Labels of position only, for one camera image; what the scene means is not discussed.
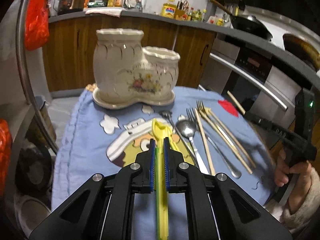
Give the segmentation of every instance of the oven control panel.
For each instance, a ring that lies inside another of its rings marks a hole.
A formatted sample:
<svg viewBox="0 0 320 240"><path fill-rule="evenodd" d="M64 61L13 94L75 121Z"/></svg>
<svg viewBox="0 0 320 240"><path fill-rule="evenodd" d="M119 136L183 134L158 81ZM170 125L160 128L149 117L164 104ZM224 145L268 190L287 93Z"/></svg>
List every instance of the oven control panel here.
<svg viewBox="0 0 320 240"><path fill-rule="evenodd" d="M267 58L257 54L251 49L243 47L240 48L238 53L236 65L249 72L263 83L267 80L272 68L272 65L268 62Z"/></svg>

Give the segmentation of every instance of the red patch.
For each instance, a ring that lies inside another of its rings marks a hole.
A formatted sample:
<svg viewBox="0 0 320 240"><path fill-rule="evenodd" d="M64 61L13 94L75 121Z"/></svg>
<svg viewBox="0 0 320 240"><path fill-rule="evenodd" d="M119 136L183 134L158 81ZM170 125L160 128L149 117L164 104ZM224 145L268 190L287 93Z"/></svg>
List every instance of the red patch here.
<svg viewBox="0 0 320 240"><path fill-rule="evenodd" d="M229 114L234 115L235 117L239 117L238 111L236 108L227 100L218 100L218 103L220 106L223 107L224 110L226 110Z"/></svg>

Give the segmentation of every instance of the beige fuzzy sleeve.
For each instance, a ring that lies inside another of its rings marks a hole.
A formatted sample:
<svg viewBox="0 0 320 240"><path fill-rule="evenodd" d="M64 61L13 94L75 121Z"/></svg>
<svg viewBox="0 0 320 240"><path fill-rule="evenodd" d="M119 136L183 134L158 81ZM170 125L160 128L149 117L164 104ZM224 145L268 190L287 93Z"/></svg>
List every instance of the beige fuzzy sleeve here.
<svg viewBox="0 0 320 240"><path fill-rule="evenodd" d="M316 212L320 206L320 179L319 175L314 168L311 171L311 187L303 202L302 206L293 215L290 214L289 207L286 205L282 213L282 223L283 225L294 232L306 223L308 223L312 215Z"/></svg>

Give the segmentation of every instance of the electric pressure cooker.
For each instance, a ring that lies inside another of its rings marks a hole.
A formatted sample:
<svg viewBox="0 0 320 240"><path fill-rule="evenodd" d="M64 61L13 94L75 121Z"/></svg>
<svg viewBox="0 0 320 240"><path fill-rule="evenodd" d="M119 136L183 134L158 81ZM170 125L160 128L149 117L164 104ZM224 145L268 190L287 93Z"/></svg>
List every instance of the electric pressure cooker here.
<svg viewBox="0 0 320 240"><path fill-rule="evenodd" d="M81 12L84 8L85 0L59 0L58 15Z"/></svg>

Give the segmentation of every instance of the white tile floor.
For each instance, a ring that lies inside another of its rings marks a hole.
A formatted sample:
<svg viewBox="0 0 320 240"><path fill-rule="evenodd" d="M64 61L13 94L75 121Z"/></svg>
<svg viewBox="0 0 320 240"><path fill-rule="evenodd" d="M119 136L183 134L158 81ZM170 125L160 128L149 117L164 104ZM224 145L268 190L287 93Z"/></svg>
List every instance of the white tile floor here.
<svg viewBox="0 0 320 240"><path fill-rule="evenodd" d="M56 143L59 148L65 127L70 120L70 114L78 99L79 97L56 98L48 106L48 113L57 134Z"/></svg>

